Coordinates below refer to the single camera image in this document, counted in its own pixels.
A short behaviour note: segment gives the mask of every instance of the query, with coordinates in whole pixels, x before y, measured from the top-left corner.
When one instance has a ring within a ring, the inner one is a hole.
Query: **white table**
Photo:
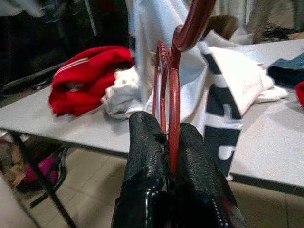
[[[50,89],[44,88],[0,109],[0,129],[128,156],[128,121],[110,118],[103,106],[80,117],[56,117],[48,106]]]
[[[270,65],[303,53],[304,39],[230,49]],[[288,91],[287,99],[256,104],[245,113],[230,172],[242,182],[303,195],[304,111],[295,91]]]
[[[278,58],[292,59],[304,52],[304,40],[230,49],[269,65]],[[49,92],[50,88],[45,88],[0,109],[0,129],[127,157],[128,121],[109,118],[102,106],[77,118],[55,117],[48,107]],[[282,191],[291,186],[289,192],[294,194],[303,192],[303,114],[292,90],[286,100],[251,107],[244,115],[230,169],[235,178],[242,182],[256,181],[251,183],[256,185],[271,183]]]

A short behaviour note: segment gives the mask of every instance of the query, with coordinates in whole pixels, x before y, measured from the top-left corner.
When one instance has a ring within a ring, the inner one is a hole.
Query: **pink object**
[[[54,164],[55,162],[56,162],[55,158],[48,157],[38,164],[38,167],[44,176],[47,175],[49,170],[52,168],[52,164]],[[22,181],[24,183],[29,183],[29,182],[33,182],[36,180],[37,180],[37,177],[36,177],[32,167],[28,166],[26,169],[26,176]],[[54,169],[51,172],[51,174],[49,176],[49,180],[51,181],[52,184],[57,183],[57,181],[58,181],[58,170],[57,169]]]

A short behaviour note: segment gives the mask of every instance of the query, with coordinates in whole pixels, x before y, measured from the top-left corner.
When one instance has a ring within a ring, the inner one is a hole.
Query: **white stripe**
[[[227,88],[228,84],[225,81],[224,77],[222,74],[212,74],[212,78],[214,80],[214,85],[218,88]]]
[[[70,63],[70,64],[67,64],[65,66],[63,66],[62,68],[60,68],[55,74],[54,74],[54,77],[56,77],[57,74],[59,74],[60,72],[66,70],[66,69],[69,69],[69,68],[72,68],[72,67],[75,67],[79,64],[82,64],[82,63],[87,63],[89,61],[88,58],[82,58],[82,59],[79,59],[73,63]]]
[[[206,126],[215,127],[215,128],[226,128],[226,129],[235,129],[241,130],[242,121],[228,119],[220,115],[214,115],[210,113],[205,113],[206,117]]]

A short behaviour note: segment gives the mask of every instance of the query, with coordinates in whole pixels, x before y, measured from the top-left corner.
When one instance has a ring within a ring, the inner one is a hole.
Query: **red hanger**
[[[173,174],[176,171],[179,139],[180,139],[180,76],[179,65],[181,53],[196,45],[201,38],[209,21],[216,0],[193,0],[185,24],[178,25],[173,34],[171,50],[167,49],[162,40],[159,40],[156,50],[154,71],[154,91],[152,114],[156,115],[156,93],[161,62],[161,96],[160,116],[161,128],[166,133],[165,92],[167,75],[169,74],[170,108],[169,108],[169,155]]]

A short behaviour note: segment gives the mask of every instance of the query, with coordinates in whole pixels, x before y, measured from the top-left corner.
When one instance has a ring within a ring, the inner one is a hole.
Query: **black fabric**
[[[205,143],[207,151],[213,157],[214,161],[223,172],[225,176],[228,176],[231,162],[233,159],[234,151],[232,155],[226,159],[221,160],[219,158],[220,146],[235,146],[238,142],[240,130],[216,128],[211,126],[205,126]]]
[[[212,73],[214,73],[214,74],[222,73],[211,54],[203,54],[203,56],[205,57],[206,61],[208,62],[209,69],[211,70]]]
[[[130,150],[113,228],[162,228],[170,218],[168,143],[157,120],[146,112],[131,115]]]
[[[174,192],[178,227],[246,227],[226,178],[188,123],[180,126]]]
[[[238,111],[238,107],[233,99],[233,96],[228,87],[219,88],[214,84],[210,87],[208,93],[206,112],[224,116],[224,104],[228,104],[231,107],[232,119],[241,119],[241,115]]]

